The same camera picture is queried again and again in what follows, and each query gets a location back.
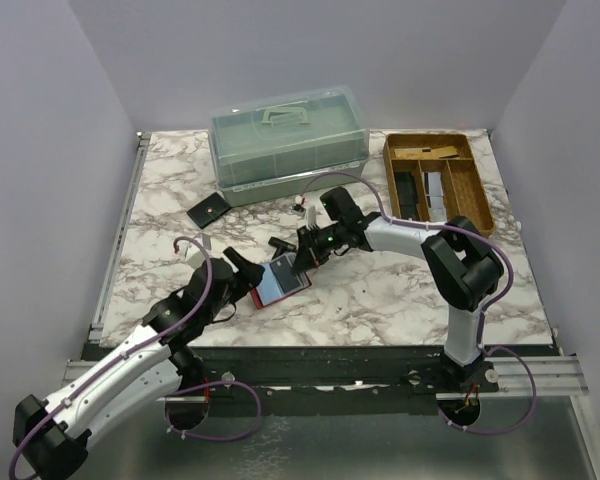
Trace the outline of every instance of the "clear plastic lid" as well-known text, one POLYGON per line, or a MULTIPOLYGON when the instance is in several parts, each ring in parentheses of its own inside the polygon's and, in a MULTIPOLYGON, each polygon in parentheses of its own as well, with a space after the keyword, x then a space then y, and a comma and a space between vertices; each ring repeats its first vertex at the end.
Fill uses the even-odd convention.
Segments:
POLYGON ((369 131, 345 86, 229 107, 211 118, 221 187, 363 160, 368 149, 369 131))

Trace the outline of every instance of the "container handle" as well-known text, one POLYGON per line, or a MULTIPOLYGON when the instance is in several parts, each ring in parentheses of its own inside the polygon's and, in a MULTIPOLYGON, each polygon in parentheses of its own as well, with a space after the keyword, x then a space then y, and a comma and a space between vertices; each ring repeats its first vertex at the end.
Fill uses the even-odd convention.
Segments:
POLYGON ((304 107, 269 107, 264 111, 262 123, 279 125, 308 124, 309 114, 304 107))

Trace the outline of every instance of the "marble countertop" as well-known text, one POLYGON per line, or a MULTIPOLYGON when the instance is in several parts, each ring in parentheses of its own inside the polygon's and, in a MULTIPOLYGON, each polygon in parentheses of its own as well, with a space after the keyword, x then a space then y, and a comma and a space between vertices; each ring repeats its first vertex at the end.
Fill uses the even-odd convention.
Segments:
MULTIPOLYGON (((371 133, 371 159, 363 177, 380 191, 390 211, 382 148, 386 131, 371 133)), ((489 344, 552 342, 545 313, 511 212, 491 144, 484 130, 469 138, 487 192, 496 231, 491 238, 515 268, 511 292, 487 315, 489 344)), ((377 210, 362 184, 347 186, 362 210, 377 210)), ((149 307, 186 284, 192 268, 174 255, 173 238, 195 235, 186 211, 215 191, 206 131, 158 132, 149 151, 124 238, 111 299, 103 316, 103 346, 118 345, 149 307)), ((307 194, 317 201, 322 191, 307 194)), ((269 237, 296 243, 301 219, 291 213, 293 196, 231 210, 204 232, 213 251, 233 246, 251 261, 270 259, 269 237)), ((320 208, 318 224, 329 219, 320 208)), ((311 274, 313 286, 280 303, 256 310, 250 297, 235 317, 209 326, 193 342, 204 346, 346 346, 442 344, 447 307, 424 261, 390 252, 351 251, 311 274)))

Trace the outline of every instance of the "smartphone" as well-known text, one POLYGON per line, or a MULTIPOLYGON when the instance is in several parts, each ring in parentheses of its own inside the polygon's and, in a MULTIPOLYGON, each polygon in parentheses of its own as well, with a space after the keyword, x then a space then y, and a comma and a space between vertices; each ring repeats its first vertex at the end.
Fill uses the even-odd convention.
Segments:
POLYGON ((294 275, 291 266, 295 253, 284 253, 269 263, 262 264, 264 274, 260 285, 251 290, 251 298, 257 309, 277 303, 311 286, 306 273, 294 275))

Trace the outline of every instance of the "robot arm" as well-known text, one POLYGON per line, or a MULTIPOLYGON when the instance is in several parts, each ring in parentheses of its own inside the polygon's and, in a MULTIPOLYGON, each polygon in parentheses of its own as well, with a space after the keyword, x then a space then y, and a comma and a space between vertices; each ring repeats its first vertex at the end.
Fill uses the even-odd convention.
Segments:
POLYGON ((205 383, 202 363, 187 344, 213 323, 222 308, 255 288, 264 272, 262 266, 248 262, 232 248, 224 254, 237 271, 223 259, 211 259, 208 295, 181 327, 151 341, 198 303, 207 283, 205 265, 194 271, 188 285, 153 305, 143 324, 89 372, 44 400, 29 395, 18 404, 13 431, 18 447, 53 414, 22 446, 23 455, 42 480, 70 477, 102 436, 148 402, 205 383))
MULTIPOLYGON (((295 273, 318 268, 341 248, 389 251, 424 259, 440 294, 449 303, 446 357, 459 368, 478 360, 482 353, 482 305, 495 293, 504 272, 493 251, 468 236, 392 224, 377 212, 364 215, 342 187, 330 190, 320 200, 335 223, 298 229, 295 273)), ((478 233, 465 217, 449 224, 478 233)))

